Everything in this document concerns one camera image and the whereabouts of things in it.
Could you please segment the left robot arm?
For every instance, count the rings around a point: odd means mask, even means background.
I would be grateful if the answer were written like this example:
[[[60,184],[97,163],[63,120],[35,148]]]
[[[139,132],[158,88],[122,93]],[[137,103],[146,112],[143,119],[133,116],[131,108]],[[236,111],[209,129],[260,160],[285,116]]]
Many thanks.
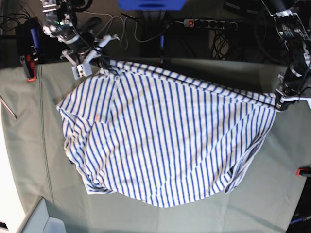
[[[263,0],[276,32],[290,56],[287,70],[279,75],[276,109],[291,104],[311,104],[311,2],[309,0]]]

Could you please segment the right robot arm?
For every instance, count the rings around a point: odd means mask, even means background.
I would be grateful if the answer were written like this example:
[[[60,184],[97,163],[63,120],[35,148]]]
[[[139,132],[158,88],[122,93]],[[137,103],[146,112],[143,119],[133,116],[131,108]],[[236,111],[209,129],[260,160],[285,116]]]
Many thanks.
[[[62,51],[61,59],[67,59],[73,65],[78,76],[89,76],[87,71],[92,65],[111,69],[110,59],[104,47],[117,35],[105,35],[102,38],[94,34],[94,29],[102,23],[99,17],[92,17],[82,26],[78,25],[78,13],[84,13],[92,5],[91,0],[43,0],[43,32],[56,38],[68,48]]]

